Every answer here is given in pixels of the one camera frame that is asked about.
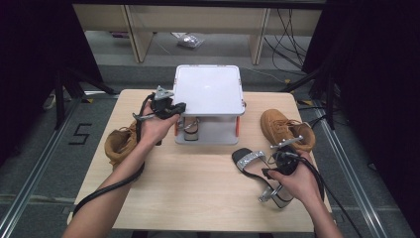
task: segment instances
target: wooden table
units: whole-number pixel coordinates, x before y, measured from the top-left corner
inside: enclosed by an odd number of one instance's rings
[[[114,129],[129,126],[132,113],[154,90],[123,90],[93,157],[76,202],[94,191],[112,172],[104,142]],[[312,232],[313,224],[302,203],[293,199],[279,209],[275,203],[259,202],[265,186],[247,178],[231,159],[240,148],[270,155],[260,117],[270,108],[287,118],[300,120],[289,93],[244,92],[246,112],[241,116],[239,143],[235,146],[178,145],[173,127],[162,145],[155,147],[146,168],[136,181],[114,225],[116,229]]]

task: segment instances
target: metal rail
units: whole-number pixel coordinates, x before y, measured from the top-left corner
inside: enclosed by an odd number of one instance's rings
[[[314,105],[316,107],[322,107],[322,104],[318,100],[314,100]],[[321,117],[325,115],[324,110],[316,109],[315,113],[317,116]],[[355,196],[356,202],[361,209],[361,212],[367,222],[367,226],[373,237],[389,237],[386,233],[382,222],[380,221],[379,216],[374,210],[368,195],[366,194],[355,170],[353,169],[352,163],[344,151],[340,140],[337,137],[337,134],[334,130],[330,129],[330,126],[325,120],[321,122],[322,128],[324,129],[325,134],[327,135],[328,141],[330,142],[331,147],[337,157],[337,161],[340,164],[340,167],[343,170],[343,173],[346,177],[349,187],[352,190],[353,195]]]
[[[32,169],[30,175],[26,179],[24,185],[22,186],[12,205],[9,207],[6,214],[2,217],[0,222],[0,234],[2,238],[10,237],[10,235],[12,234],[13,229],[18,223],[19,218],[24,212],[32,193],[37,187],[38,182],[43,176],[44,171],[46,170],[52,158],[53,152],[55,151],[58,142],[61,139],[65,128],[67,127],[71,115],[74,113],[75,109],[79,104],[80,100],[78,98],[73,98],[73,100],[71,100],[71,102],[68,105],[67,115],[64,121],[61,123],[61,126],[54,130],[54,132],[52,133],[49,142],[47,143],[46,147],[41,153],[41,156],[35,164],[34,168]]]

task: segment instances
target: strap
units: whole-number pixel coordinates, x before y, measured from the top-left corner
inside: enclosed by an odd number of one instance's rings
[[[244,167],[249,164],[251,161],[260,158],[264,162],[266,161],[265,154],[262,151],[251,152],[243,156],[240,160],[237,161],[237,167],[240,171],[244,170]]]

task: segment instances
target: bootlace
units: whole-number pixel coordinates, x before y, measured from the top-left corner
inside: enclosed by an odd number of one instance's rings
[[[279,131],[283,126],[291,127],[299,124],[302,124],[302,122],[293,119],[275,120],[272,122],[272,127],[275,131]]]

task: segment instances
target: hand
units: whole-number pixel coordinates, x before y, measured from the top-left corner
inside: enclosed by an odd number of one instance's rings
[[[312,164],[312,158],[307,152],[297,151],[297,154]],[[268,171],[268,174],[273,179],[278,180],[287,188],[292,196],[296,197],[304,204],[306,204],[306,202],[314,201],[315,199],[321,200],[316,179],[303,163],[299,163],[296,170],[290,176],[282,175],[276,171]]]
[[[151,108],[151,103],[148,101],[145,105],[143,115],[148,115],[150,113],[153,113],[153,111]],[[154,117],[144,121],[142,123],[142,140],[152,140],[152,142],[156,144],[167,135],[169,128],[173,124],[175,124],[178,119],[179,115],[175,114],[165,120],[161,120],[158,117]]]

